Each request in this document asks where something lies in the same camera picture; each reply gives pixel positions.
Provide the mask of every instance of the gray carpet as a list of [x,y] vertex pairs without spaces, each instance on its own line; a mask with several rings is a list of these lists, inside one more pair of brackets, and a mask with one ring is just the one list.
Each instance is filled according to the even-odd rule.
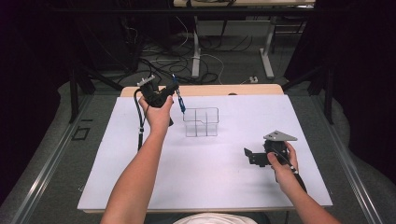
[[[250,76],[257,76],[259,83],[283,84],[286,82],[283,78],[283,73],[298,39],[299,36],[297,35],[283,35],[276,39],[276,52],[270,55],[276,75],[274,80],[265,78],[259,52],[257,51],[257,47],[261,43],[256,40],[253,40],[248,51],[232,53],[203,52],[210,53],[210,55],[214,55],[217,58],[205,56],[204,59],[210,72],[217,74],[222,72],[220,81],[223,84],[240,84]],[[225,43],[224,48],[228,49],[240,41],[241,39],[230,40],[230,42]],[[155,56],[148,58],[158,60]],[[183,70],[177,72],[177,74],[187,77],[189,70]],[[126,77],[120,83],[124,86],[132,86],[146,75],[147,73]],[[112,91],[101,82],[95,81],[94,84],[98,92],[91,97],[92,100],[87,106],[87,110],[83,112],[78,120],[76,127],[79,126],[80,131],[74,135],[75,140],[67,142],[64,154],[50,182],[38,203],[35,204],[32,214],[29,214],[30,217],[27,218],[29,223],[99,223],[100,221],[101,215],[85,214],[77,210],[78,200],[81,195],[79,188],[88,178],[96,150],[105,132],[110,113],[119,92]],[[219,81],[217,80],[212,84],[219,84]],[[305,137],[331,193],[334,206],[328,208],[328,210],[344,223],[367,223],[368,221],[361,211],[355,193],[350,187],[340,161],[334,152],[334,143],[325,128],[325,123],[323,123],[320,114],[315,109],[312,98],[307,95],[306,88],[308,84],[302,83],[295,86],[288,90],[286,94],[290,96],[297,117],[303,127]],[[19,183],[1,206],[1,223],[11,223],[26,195],[28,195],[30,188],[35,183],[41,168],[63,138],[70,115],[67,84],[60,88],[60,93],[62,95],[62,103],[55,120]],[[340,133],[342,141],[347,145],[349,133],[347,120],[343,116],[342,107],[336,102],[334,102],[333,119],[336,123],[337,132]],[[78,140],[79,138],[84,138],[84,134],[87,131],[86,139]],[[393,214],[393,211],[396,210],[394,203],[396,198],[395,186],[366,163],[358,159],[355,162],[361,171],[361,179],[366,184],[384,223],[395,223],[396,217]],[[285,212],[270,212],[267,215],[271,218],[272,223],[283,223],[285,218]],[[294,212],[290,213],[290,223],[301,223]]]

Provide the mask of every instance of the blue pen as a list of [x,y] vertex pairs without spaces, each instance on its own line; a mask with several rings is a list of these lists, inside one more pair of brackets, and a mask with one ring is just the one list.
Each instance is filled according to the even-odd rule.
[[[173,74],[173,80],[175,83],[177,83],[175,74]],[[181,112],[184,114],[184,111],[186,111],[186,106],[184,106],[183,99],[180,96],[180,90],[178,88],[176,90],[176,94],[177,94],[178,104],[180,105]]]

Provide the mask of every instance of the metal rail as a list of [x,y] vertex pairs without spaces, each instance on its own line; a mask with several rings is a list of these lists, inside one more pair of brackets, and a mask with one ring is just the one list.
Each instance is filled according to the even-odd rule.
[[367,218],[370,224],[382,224],[383,221],[381,216],[378,214],[367,188],[364,186],[363,181],[359,177],[359,172],[355,163],[349,155],[348,149],[342,143],[337,131],[334,126],[329,124],[326,117],[322,112],[323,103],[320,101],[318,96],[311,96],[312,102],[314,103],[315,109],[318,111],[323,123],[326,125],[330,137],[332,138],[334,145],[334,152],[338,156],[341,162],[341,166],[344,169],[346,177],[349,181],[350,186],[355,192],[355,196],[361,205],[361,210]]
[[52,13],[73,16],[112,15],[112,16],[320,16],[333,17],[346,15],[347,8],[249,8],[249,7],[176,7],[176,8],[57,8],[47,7]]
[[38,175],[35,183],[29,190],[26,198],[11,221],[11,224],[29,223],[30,216],[33,214],[35,207],[40,201],[41,196],[43,195],[47,185],[50,182],[50,179],[52,178],[52,175],[55,173],[56,167],[58,166],[62,159],[62,155],[67,149],[70,138],[78,126],[79,119],[81,118],[83,112],[88,108],[92,98],[93,96],[91,95],[84,96],[80,106],[81,113],[79,113],[76,120],[69,124],[69,126],[66,128],[61,141],[47,159],[47,162],[41,169],[40,174]]

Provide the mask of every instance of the wire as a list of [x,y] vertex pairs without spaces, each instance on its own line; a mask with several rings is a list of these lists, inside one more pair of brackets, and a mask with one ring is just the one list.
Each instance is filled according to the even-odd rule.
[[244,50],[247,50],[248,48],[250,48],[251,44],[253,43],[253,36],[251,36],[248,45],[247,45],[244,49],[236,49],[236,48],[238,48],[239,46],[241,46],[242,43],[245,42],[245,40],[246,40],[247,38],[248,38],[248,35],[245,36],[236,46],[234,46],[234,47],[231,48],[231,49],[218,49],[219,46],[215,46],[214,48],[208,48],[208,47],[205,47],[205,46],[202,45],[200,38],[198,38],[198,41],[199,41],[199,43],[200,43],[200,47],[201,47],[202,49],[206,50],[206,51],[215,51],[215,52],[238,51],[238,52],[241,52],[241,51],[244,51]]
[[136,39],[139,37],[138,31],[137,31],[135,28],[129,27],[128,24],[127,24],[127,22],[125,22],[125,20],[121,20],[121,24],[122,24],[122,26],[125,28],[125,30],[127,30],[127,31],[133,30],[133,31],[135,32],[135,34],[134,34],[134,41],[133,41],[132,44],[133,44],[133,45],[136,44]]
[[[68,0],[67,1],[68,4],[70,6],[74,6],[73,1]],[[92,29],[90,28],[90,26],[83,20],[80,19],[81,22],[84,24],[84,26],[87,28],[87,30],[90,32],[90,34],[95,38],[96,42],[99,44],[99,46],[105,51],[106,54],[108,54],[108,56],[110,56],[115,62],[119,63],[120,65],[122,65],[124,67],[125,70],[129,70],[128,66],[126,66],[124,63],[122,63],[119,59],[117,59],[113,54],[111,54],[107,48],[102,44],[102,42],[99,40],[99,38],[96,36],[96,34],[92,31]]]
[[179,21],[180,21],[180,23],[181,23],[181,25],[184,27],[184,29],[186,30],[186,40],[181,44],[181,45],[179,45],[178,47],[177,47],[177,49],[179,49],[180,47],[182,47],[184,44],[186,44],[187,43],[187,41],[189,40],[189,30],[187,29],[187,26],[183,23],[183,21],[181,21],[181,19],[179,18],[179,17],[176,17]]
[[148,111],[149,111],[149,105],[148,105],[148,108],[147,108],[146,111],[145,111],[145,118],[143,119],[143,125],[142,125],[142,127],[145,125],[146,117],[147,117]]
[[[146,64],[148,67],[153,69],[152,74],[157,74],[158,76],[162,75],[170,80],[173,80],[173,73],[170,73],[168,71],[165,71],[161,69],[161,67],[154,66],[150,61],[147,59],[140,59],[140,61],[144,64]],[[218,79],[218,75],[214,73],[210,73],[208,71],[208,66],[205,61],[202,61],[203,65],[206,68],[206,72],[201,75],[201,78],[192,78],[192,77],[177,77],[177,80],[179,83],[185,83],[185,84],[193,84],[193,85],[203,85],[205,83],[213,82]]]
[[139,103],[137,102],[137,93],[140,92],[140,89],[137,89],[136,91],[134,91],[134,104],[136,105],[136,109],[137,109],[137,114],[139,116],[139,136],[138,136],[138,142],[137,142],[137,150],[140,150],[140,148],[142,147],[143,144],[143,119],[142,119],[142,113],[140,112],[140,107],[139,107]]
[[213,55],[210,55],[210,54],[201,54],[201,57],[202,57],[202,56],[209,56],[209,57],[212,57],[212,58],[218,60],[219,62],[221,62],[221,71],[220,71],[220,73],[219,73],[218,80],[219,80],[220,85],[223,85],[223,84],[221,83],[221,80],[220,80],[221,74],[222,74],[222,72],[223,72],[223,70],[224,70],[224,63],[223,63],[223,61],[220,60],[219,58],[213,56]]
[[250,79],[246,79],[245,81],[239,83],[239,85],[242,85],[242,84],[246,83],[246,82],[249,81],[249,80],[250,80]]
[[296,170],[296,168],[294,168],[294,166],[290,163],[290,161],[288,159],[286,159],[281,153],[279,153],[275,148],[272,148],[272,150],[276,153],[277,156],[279,156],[280,158],[282,158],[283,161],[285,161],[288,166],[290,167],[291,171],[293,172],[294,176],[296,177],[298,183],[300,184],[301,188],[306,191],[306,187],[305,187],[305,183],[303,181],[303,179],[300,177],[298,171]]
[[[139,74],[139,73],[145,73],[145,72],[150,73],[150,70],[140,70],[140,71],[134,72],[134,75]],[[120,84],[125,78],[129,77],[130,75],[131,75],[131,74],[128,74],[127,76],[121,77],[121,78],[117,81],[117,84]]]
[[286,211],[285,224],[289,223],[289,211]]
[[182,61],[186,61],[186,60],[181,60],[181,59],[160,59],[160,60],[154,60],[154,61],[149,61],[150,63],[157,63],[159,65],[163,65],[163,66],[168,66],[170,64],[160,64],[159,62],[182,62]]

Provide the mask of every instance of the forearm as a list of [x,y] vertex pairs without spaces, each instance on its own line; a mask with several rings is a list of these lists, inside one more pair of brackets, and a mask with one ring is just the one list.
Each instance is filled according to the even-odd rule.
[[302,189],[287,194],[304,224],[340,223]]
[[114,187],[102,223],[143,223],[166,132],[150,133]]

